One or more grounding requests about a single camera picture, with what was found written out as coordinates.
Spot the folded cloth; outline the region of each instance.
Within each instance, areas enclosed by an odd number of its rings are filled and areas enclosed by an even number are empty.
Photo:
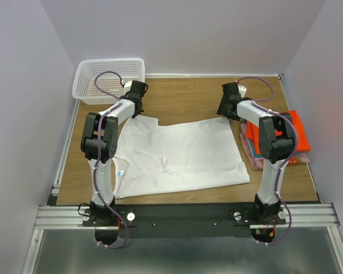
[[[200,190],[249,182],[229,121],[216,118],[159,126],[128,119],[113,158],[116,198]]]
[[[246,124],[240,125],[240,139],[242,143],[242,148],[246,156],[248,157],[249,163],[254,170],[262,170],[263,169],[263,158],[259,155],[259,157],[254,156],[254,147],[252,141],[245,136],[246,132]],[[305,153],[298,153],[295,154],[295,157],[290,159],[289,164],[306,164],[310,163],[309,157]]]
[[[288,111],[288,113],[292,117],[292,122],[293,122],[293,125],[295,126],[295,129],[298,135],[297,151],[298,152],[310,151],[311,147],[305,135],[304,125],[302,124],[301,119],[298,116],[296,110],[290,110]],[[282,135],[282,132],[276,132],[276,136],[280,136],[280,135]],[[248,139],[253,141],[256,153],[260,155],[259,145],[258,145],[259,144],[259,128],[248,121],[246,124],[245,136]]]

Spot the table top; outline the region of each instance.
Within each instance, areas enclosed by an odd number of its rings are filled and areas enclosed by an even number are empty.
[[[160,126],[196,122],[216,118],[218,105],[222,97],[222,85],[233,82],[236,78],[176,78],[147,79],[149,90],[143,98],[144,116],[159,119]],[[274,98],[261,105],[272,110],[288,110],[280,82],[277,78],[266,78],[275,89]],[[256,79],[241,82],[248,88],[246,96],[253,99],[268,98],[270,90],[265,83]],[[80,102],[73,135],[67,155],[57,205],[79,205],[91,200],[91,171],[80,150],[80,142],[85,118],[88,112],[99,112],[108,105],[88,106]],[[209,188],[205,190],[156,194],[117,199],[116,203],[219,203],[252,202],[261,184],[262,171],[253,170],[245,155],[239,137],[239,122],[230,121],[230,125],[239,148],[242,160],[250,175],[250,183],[228,187]],[[114,187],[114,167],[112,182]],[[317,201],[315,187],[306,164],[288,166],[285,171],[281,189],[286,201]]]

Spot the gray floor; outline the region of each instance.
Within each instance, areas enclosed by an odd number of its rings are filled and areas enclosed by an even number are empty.
[[[98,247],[94,231],[45,231],[34,273],[340,273],[326,228],[293,228],[265,247],[233,237],[135,239]]]

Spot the cable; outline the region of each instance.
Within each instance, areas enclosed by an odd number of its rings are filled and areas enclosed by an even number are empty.
[[[120,214],[118,214],[117,211],[115,211],[114,209],[111,208],[111,206],[109,206],[107,204],[107,202],[104,200],[104,198],[102,197],[100,191],[99,191],[99,188],[98,188],[98,184],[97,184],[97,168],[98,168],[98,165],[99,165],[99,162],[101,160],[101,154],[102,154],[102,149],[101,149],[101,144],[102,144],[102,136],[101,136],[101,131],[102,131],[102,123],[103,123],[103,120],[104,120],[104,117],[106,115],[109,115],[110,113],[112,113],[114,110],[116,110],[117,108],[119,108],[122,103],[121,103],[121,99],[119,97],[117,97],[116,95],[113,95],[109,92],[106,92],[104,90],[102,90],[101,88],[98,87],[97,85],[97,80],[100,76],[102,76],[103,74],[106,74],[106,73],[113,73],[115,75],[117,75],[119,78],[120,78],[120,82],[121,82],[121,85],[122,85],[122,81],[123,79],[121,78],[121,76],[114,72],[114,71],[105,71],[105,72],[102,72],[100,73],[94,80],[94,85],[97,89],[99,89],[101,92],[105,93],[105,94],[108,94],[110,96],[112,96],[113,98],[116,98],[116,100],[118,101],[118,103],[113,107],[111,108],[109,111],[105,112],[99,119],[99,122],[98,122],[98,158],[97,158],[97,161],[95,162],[95,165],[94,165],[94,171],[93,171],[93,182],[94,182],[94,189],[95,189],[95,192],[97,193],[99,199],[102,201],[102,203],[104,204],[104,206],[106,208],[108,208],[113,214],[115,214],[115,216],[117,216],[121,222],[123,222],[123,225],[125,226],[125,230],[126,230],[126,238],[125,240],[123,241],[122,244],[119,244],[119,245],[106,245],[106,244],[103,244],[102,242],[98,242],[98,245],[101,245],[105,248],[111,248],[111,249],[115,249],[115,248],[122,248],[126,245],[128,239],[129,239],[129,236],[130,236],[130,233],[129,233],[129,229],[128,229],[128,226],[125,222],[125,220],[122,218],[122,216]]]
[[[285,233],[276,241],[273,241],[271,243],[264,243],[266,245],[274,245],[274,244],[278,244],[279,242],[281,242],[284,238],[287,237],[287,234],[289,233],[289,231],[291,230],[291,226],[292,226],[292,214],[291,214],[291,210],[290,208],[287,206],[287,204],[282,200],[282,198],[280,197],[280,194],[278,193],[278,181],[280,180],[280,175],[281,175],[281,171],[282,171],[282,168],[283,166],[295,155],[295,153],[297,152],[297,146],[298,146],[298,135],[297,135],[297,131],[295,129],[295,126],[291,123],[291,121],[289,119],[287,119],[286,117],[284,117],[283,115],[279,114],[278,112],[275,112],[275,111],[271,111],[271,110],[268,110],[267,108],[265,107],[262,107],[260,106],[259,104],[257,104],[256,102],[266,102],[266,101],[269,101],[273,98],[274,96],[274,89],[272,87],[271,84],[269,84],[265,79],[263,78],[260,78],[260,77],[254,77],[254,76],[251,76],[251,77],[243,77],[241,79],[239,79],[238,81],[236,81],[237,83],[239,83],[239,81],[241,80],[244,80],[244,79],[249,79],[249,78],[253,78],[253,79],[259,79],[263,82],[265,82],[270,90],[272,91],[272,95],[270,96],[270,98],[268,99],[260,99],[260,100],[253,100],[253,103],[252,103],[252,106],[254,106],[255,108],[261,110],[261,111],[264,111],[265,113],[268,113],[268,114],[273,114],[281,119],[283,119],[284,121],[286,121],[288,123],[288,125],[292,128],[293,130],[293,133],[294,133],[294,147],[293,147],[293,150],[291,152],[291,154],[286,158],[286,160],[284,160],[279,166],[278,166],[278,171],[277,171],[277,175],[276,175],[276,179],[274,181],[274,194],[276,195],[277,199],[280,201],[281,204],[283,204],[283,206],[286,208],[287,210],[287,213],[288,213],[288,217],[289,217],[289,223],[288,223],[288,227],[285,231]]]

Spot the white cloth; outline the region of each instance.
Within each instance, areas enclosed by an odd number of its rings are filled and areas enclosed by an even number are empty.
[[[116,198],[200,190],[249,182],[226,118],[159,126],[128,119],[113,158]]]

